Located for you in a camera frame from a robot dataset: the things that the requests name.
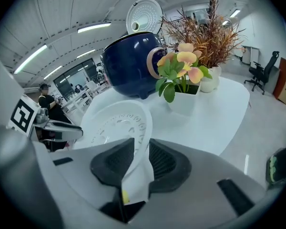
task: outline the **chair base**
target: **chair base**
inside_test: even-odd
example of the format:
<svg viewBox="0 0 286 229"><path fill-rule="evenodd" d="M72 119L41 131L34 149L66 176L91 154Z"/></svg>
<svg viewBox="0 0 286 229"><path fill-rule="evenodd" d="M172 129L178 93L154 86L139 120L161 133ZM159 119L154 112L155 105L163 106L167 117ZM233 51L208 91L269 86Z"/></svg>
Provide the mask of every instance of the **chair base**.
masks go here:
<svg viewBox="0 0 286 229"><path fill-rule="evenodd" d="M265 94L265 91L264 91L265 84L262 85L262 84L260 83L260 80L258 80L255 76L254 76L253 79L251 79L251 80L245 80L245 81L244 81L244 84L246 84L246 82L250 82L250 83L253 83L253 84L254 84L254 86L253 86L253 88L252 88L252 92L254 92L255 86L258 86L258 87L263 91L262 95Z"/></svg>

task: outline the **dried brown plant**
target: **dried brown plant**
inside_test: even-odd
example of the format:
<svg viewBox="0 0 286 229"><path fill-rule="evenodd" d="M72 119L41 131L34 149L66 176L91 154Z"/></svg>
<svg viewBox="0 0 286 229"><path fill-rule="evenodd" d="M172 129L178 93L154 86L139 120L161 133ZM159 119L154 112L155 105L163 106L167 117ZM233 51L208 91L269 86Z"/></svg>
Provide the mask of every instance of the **dried brown plant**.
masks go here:
<svg viewBox="0 0 286 229"><path fill-rule="evenodd" d="M238 46L243 42L239 40L243 30L238 30L238 23L225 28L222 25L223 16L216 14L217 8L218 0L210 0L208 19L204 25L187 18L183 8L178 11L180 17L176 21L163 17L162 23L166 25L168 36L176 40L176 43L166 46L176 50L180 43L191 43L194 50L202 52L199 61L206 67L212 68L225 63L233 49L239 49Z"/></svg>

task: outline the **beige handle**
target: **beige handle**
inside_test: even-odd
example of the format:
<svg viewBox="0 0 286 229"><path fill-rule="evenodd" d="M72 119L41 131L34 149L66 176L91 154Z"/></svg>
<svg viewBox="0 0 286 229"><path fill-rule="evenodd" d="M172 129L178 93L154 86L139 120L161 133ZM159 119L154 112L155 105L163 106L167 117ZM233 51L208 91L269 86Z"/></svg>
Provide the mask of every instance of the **beige handle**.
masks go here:
<svg viewBox="0 0 286 229"><path fill-rule="evenodd" d="M146 64L147 64L147 69L148 69L148 72L149 74L151 74L151 76L153 78L156 78L156 79L160 79L162 78L161 76L159 76L153 69L153 62L152 62L152 59L153 59L153 55L158 52L159 50L164 50L163 47L157 47L157 48L154 48L152 49L148 55L147 55L147 59L146 59Z"/></svg>

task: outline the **potted plant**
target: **potted plant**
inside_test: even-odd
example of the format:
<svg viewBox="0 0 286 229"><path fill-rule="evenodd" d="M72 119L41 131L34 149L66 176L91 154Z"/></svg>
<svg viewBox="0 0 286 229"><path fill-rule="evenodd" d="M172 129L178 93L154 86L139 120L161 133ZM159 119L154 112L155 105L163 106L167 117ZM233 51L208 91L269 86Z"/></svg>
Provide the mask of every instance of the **potted plant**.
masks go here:
<svg viewBox="0 0 286 229"><path fill-rule="evenodd" d="M219 0L210 0L206 24L199 24L197 20L187 17L183 8L178 11L180 17L172 21L163 17L167 35L174 39L174 43L165 44L176 50L180 43L191 43L194 50L200 50L200 63L209 69L213 79L203 78L201 90L210 92L219 85L221 74L220 64L225 63L234 49L242 43L239 35L243 30L238 29L238 23L224 26L224 17L216 14Z"/></svg>
<svg viewBox="0 0 286 229"><path fill-rule="evenodd" d="M201 51L190 43L178 45L178 53L170 52L157 63L159 75L156 91L163 94L169 107L182 115L191 115L200 92L200 80L211 79L207 67L199 63Z"/></svg>

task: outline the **black shirt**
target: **black shirt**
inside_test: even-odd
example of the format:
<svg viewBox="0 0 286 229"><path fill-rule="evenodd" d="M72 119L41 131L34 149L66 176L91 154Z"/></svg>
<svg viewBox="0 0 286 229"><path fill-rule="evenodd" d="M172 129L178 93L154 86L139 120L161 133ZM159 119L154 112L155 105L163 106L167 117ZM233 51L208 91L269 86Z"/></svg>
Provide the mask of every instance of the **black shirt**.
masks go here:
<svg viewBox="0 0 286 229"><path fill-rule="evenodd" d="M50 109L50 103L53 103L55 100L50 95L40 95L38 102L42 108L47 108L49 111L49 118L51 120L63 121L65 119L64 113L61 107L56 104L52 109Z"/></svg>

